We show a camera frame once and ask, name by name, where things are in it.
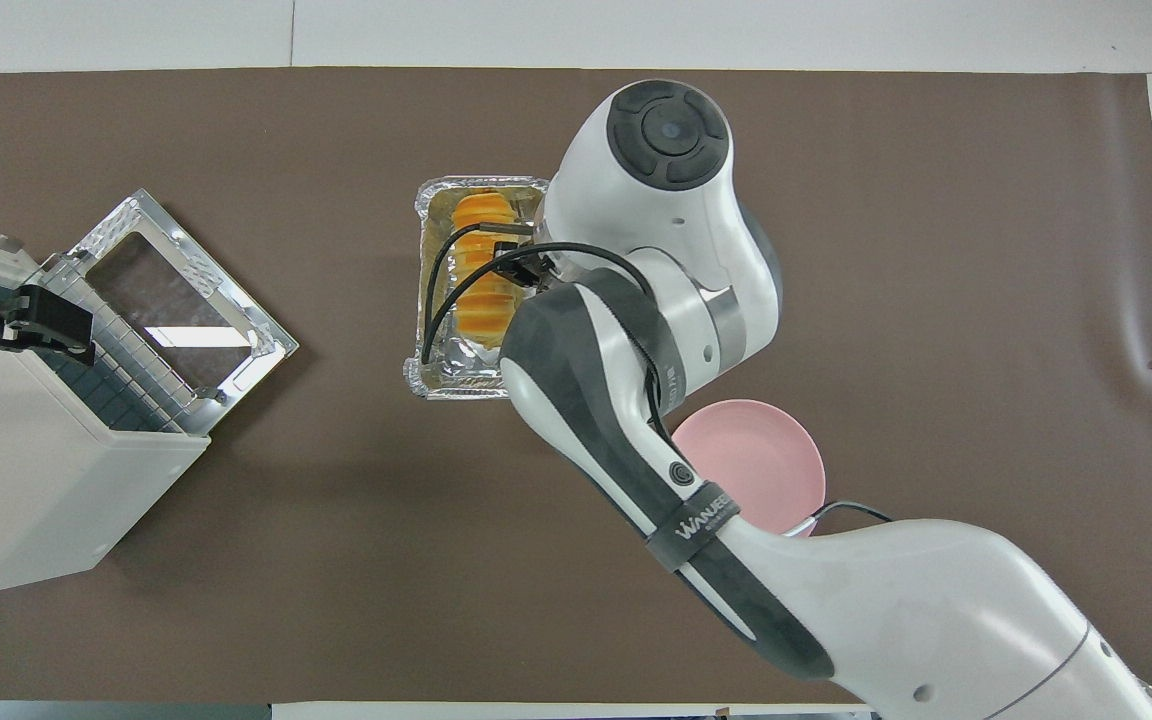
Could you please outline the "yellow ridged bread loaf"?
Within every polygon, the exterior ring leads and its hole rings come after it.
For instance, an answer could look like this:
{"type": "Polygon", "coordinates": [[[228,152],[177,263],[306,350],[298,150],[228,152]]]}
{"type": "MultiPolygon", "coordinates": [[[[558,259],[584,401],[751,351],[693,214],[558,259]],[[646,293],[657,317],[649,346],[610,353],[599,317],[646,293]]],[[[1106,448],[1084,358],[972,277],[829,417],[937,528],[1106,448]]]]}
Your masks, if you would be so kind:
{"type": "MultiPolygon", "coordinates": [[[[517,223],[518,214],[511,200],[497,190],[475,190],[458,200],[452,211],[453,229],[461,232],[471,223],[517,223]]],[[[475,270],[495,258],[499,242],[525,243],[526,234],[471,232],[454,243],[450,251],[454,279],[467,279],[475,270]]],[[[462,338],[495,350],[502,343],[521,300],[521,288],[502,275],[488,272],[476,281],[456,302],[452,311],[462,338]]]]}

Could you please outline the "pink round plate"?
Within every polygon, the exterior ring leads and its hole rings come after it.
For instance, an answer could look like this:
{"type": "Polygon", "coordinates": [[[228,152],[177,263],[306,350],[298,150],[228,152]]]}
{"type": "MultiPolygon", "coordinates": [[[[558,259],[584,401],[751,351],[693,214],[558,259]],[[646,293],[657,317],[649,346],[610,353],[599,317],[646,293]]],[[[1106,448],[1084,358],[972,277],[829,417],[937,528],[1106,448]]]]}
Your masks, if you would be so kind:
{"type": "Polygon", "coordinates": [[[808,537],[826,503],[826,470],[814,439],[791,415],[751,397],[702,407],[672,434],[702,478],[717,483],[756,528],[808,537]]]}

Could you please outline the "silver aluminium foil tray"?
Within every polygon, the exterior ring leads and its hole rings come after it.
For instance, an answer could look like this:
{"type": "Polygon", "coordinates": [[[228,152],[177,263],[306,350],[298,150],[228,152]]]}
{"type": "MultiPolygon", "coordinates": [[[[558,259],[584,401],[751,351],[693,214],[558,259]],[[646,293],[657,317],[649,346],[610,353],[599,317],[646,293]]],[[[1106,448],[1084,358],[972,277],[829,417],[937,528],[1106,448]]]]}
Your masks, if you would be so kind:
{"type": "Polygon", "coordinates": [[[475,190],[497,188],[515,206],[517,223],[532,223],[548,184],[548,179],[532,176],[444,176],[420,185],[414,205],[420,219],[416,344],[414,356],[404,363],[404,376],[415,395],[430,400],[507,396],[500,379],[500,347],[488,350],[462,338],[452,314],[454,306],[434,333],[429,361],[420,359],[422,343],[435,310],[460,285],[454,279],[450,256],[456,242],[442,251],[444,242],[454,233],[452,211],[458,200],[475,190]]]}

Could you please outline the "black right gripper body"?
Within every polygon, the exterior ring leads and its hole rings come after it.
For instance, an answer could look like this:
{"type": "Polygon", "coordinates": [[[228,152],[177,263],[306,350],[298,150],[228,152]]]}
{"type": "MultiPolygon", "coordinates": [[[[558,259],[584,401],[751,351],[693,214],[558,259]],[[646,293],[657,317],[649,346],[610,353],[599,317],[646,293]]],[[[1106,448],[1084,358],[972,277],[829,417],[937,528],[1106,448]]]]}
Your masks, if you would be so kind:
{"type": "Polygon", "coordinates": [[[535,247],[535,225],[488,223],[490,232],[497,232],[503,240],[495,240],[492,249],[492,273],[511,285],[531,291],[543,291],[556,265],[543,252],[531,252],[511,260],[500,260],[508,252],[535,247]]]}

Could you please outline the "brown table mat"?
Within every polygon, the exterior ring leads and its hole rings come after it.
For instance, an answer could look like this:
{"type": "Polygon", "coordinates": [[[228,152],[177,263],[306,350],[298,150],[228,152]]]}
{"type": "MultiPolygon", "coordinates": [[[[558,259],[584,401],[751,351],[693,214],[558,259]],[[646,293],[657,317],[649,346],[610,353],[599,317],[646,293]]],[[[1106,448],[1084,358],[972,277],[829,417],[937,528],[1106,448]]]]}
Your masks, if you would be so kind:
{"type": "MultiPolygon", "coordinates": [[[[0,592],[0,700],[846,702],[664,573],[506,401],[431,402],[420,183],[548,177],[632,70],[0,74],[0,234],[138,188],[300,341],[90,571],[0,592]]],[[[832,497],[990,528],[1152,684],[1144,76],[682,71],[783,273],[690,397],[782,407],[832,497]]]]}

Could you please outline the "cream toaster oven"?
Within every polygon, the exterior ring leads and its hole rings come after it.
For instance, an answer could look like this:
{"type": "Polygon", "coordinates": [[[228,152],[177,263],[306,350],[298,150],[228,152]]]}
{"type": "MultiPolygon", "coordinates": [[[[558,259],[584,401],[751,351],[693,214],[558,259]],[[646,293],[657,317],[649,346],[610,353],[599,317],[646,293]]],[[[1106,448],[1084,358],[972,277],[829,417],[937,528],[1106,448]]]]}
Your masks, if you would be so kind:
{"type": "Polygon", "coordinates": [[[106,427],[40,355],[0,351],[0,591],[93,568],[211,442],[106,427]]]}

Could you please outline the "glass oven door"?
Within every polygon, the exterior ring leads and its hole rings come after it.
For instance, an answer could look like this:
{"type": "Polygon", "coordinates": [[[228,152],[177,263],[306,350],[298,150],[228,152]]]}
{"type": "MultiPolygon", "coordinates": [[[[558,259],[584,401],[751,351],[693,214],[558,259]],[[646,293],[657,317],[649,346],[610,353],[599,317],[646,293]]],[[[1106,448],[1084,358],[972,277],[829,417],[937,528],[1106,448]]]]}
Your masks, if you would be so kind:
{"type": "Polygon", "coordinates": [[[206,435],[300,346],[145,190],[63,258],[96,344],[166,429],[206,435]]]}

